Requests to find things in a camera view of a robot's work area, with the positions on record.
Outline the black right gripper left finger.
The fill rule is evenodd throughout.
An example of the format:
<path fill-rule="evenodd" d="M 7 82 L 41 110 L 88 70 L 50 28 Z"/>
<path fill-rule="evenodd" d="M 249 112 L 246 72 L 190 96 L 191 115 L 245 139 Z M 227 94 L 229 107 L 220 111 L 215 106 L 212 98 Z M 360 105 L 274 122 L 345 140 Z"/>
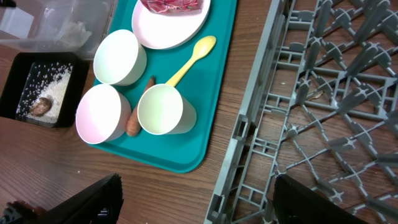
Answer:
<path fill-rule="evenodd" d="M 123 202 L 121 177 L 113 173 L 50 210 L 24 201 L 9 202 L 1 214 L 1 224 L 116 224 Z"/>

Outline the white round plate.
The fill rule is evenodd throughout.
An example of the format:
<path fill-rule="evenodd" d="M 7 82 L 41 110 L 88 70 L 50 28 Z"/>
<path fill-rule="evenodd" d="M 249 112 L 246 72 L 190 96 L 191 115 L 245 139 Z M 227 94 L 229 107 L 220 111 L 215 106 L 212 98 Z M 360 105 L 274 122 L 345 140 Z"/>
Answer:
<path fill-rule="evenodd" d="M 137 2 L 132 13 L 132 31 L 141 45 L 156 50 L 172 49 L 186 43 L 204 25 L 210 0 L 199 2 L 200 9 L 176 14 L 155 14 Z"/>

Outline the red wrapper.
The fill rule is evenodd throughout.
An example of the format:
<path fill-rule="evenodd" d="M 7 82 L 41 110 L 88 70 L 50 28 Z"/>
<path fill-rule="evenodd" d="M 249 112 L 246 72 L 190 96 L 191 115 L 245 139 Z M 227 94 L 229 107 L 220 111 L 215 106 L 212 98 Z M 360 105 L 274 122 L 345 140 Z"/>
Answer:
<path fill-rule="evenodd" d="M 201 9 L 199 0 L 141 0 L 141 3 L 156 14 L 174 14 Z"/>

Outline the white plastic cup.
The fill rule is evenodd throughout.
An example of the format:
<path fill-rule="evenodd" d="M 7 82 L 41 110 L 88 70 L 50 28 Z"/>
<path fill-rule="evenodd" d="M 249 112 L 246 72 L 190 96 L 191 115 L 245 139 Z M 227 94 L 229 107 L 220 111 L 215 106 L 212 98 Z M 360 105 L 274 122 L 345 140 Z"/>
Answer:
<path fill-rule="evenodd" d="M 197 121 L 192 104 L 166 84 L 154 85 L 141 96 L 137 115 L 141 127 L 158 136 L 187 133 Z"/>

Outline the white rice pile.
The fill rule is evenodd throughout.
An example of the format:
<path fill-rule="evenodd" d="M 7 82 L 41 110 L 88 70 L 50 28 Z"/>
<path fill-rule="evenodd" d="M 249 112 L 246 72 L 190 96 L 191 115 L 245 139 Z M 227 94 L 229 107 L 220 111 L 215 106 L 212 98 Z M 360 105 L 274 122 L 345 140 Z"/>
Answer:
<path fill-rule="evenodd" d="M 72 74 L 71 62 L 34 62 L 22 89 L 16 109 L 16 119 L 32 119 L 55 124 L 60 114 L 66 89 Z M 30 110 L 41 98 L 51 101 L 51 107 L 42 116 L 34 116 Z"/>

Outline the cream white bowl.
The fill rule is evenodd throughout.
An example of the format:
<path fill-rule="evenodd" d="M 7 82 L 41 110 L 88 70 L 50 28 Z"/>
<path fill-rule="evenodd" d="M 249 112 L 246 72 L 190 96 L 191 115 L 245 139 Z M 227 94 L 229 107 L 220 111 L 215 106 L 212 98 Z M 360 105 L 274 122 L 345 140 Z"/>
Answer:
<path fill-rule="evenodd" d="M 93 60 L 98 81 L 128 86 L 140 79 L 147 65 L 147 54 L 133 32 L 120 29 L 110 33 L 99 45 Z"/>

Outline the brown food scraps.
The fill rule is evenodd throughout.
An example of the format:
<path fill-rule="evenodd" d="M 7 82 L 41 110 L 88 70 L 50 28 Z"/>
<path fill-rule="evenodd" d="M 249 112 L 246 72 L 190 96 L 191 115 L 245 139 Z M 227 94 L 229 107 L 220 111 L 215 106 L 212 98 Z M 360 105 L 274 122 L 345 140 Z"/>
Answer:
<path fill-rule="evenodd" d="M 30 108 L 30 114 L 32 116 L 43 116 L 52 107 L 52 101 L 45 97 L 40 97 L 38 102 L 35 102 Z"/>

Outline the pink white bowl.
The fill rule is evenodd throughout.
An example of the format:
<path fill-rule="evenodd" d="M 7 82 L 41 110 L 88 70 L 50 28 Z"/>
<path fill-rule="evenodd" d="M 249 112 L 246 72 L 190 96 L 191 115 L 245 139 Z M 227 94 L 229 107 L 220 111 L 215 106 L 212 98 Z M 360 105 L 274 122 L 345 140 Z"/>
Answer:
<path fill-rule="evenodd" d="M 99 84 L 90 88 L 76 111 L 76 130 L 88 144 L 112 141 L 126 132 L 132 113 L 127 98 L 113 86 Z"/>

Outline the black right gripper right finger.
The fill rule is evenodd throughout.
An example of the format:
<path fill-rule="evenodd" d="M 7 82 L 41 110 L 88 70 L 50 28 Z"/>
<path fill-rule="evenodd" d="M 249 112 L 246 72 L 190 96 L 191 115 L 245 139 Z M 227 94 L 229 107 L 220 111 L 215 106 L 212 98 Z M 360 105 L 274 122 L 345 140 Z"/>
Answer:
<path fill-rule="evenodd" d="M 273 203 L 279 223 L 366 224 L 286 174 L 276 178 Z"/>

